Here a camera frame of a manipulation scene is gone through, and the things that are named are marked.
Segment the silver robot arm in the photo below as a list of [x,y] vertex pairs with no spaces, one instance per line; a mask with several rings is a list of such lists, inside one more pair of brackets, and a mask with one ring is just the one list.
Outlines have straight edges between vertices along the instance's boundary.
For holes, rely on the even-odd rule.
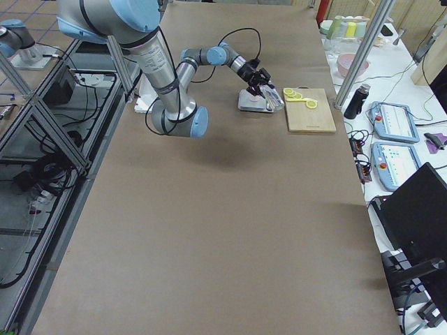
[[36,44],[25,23],[19,19],[1,21],[1,53],[7,58],[19,50],[28,50]]
[[71,38],[105,44],[113,37],[130,52],[158,98],[146,118],[157,135],[202,137],[207,131],[207,108],[199,106],[186,89],[199,66],[228,66],[253,96],[271,98],[277,91],[258,58],[247,61],[228,43],[186,49],[175,65],[160,30],[157,1],[58,1],[59,30]]

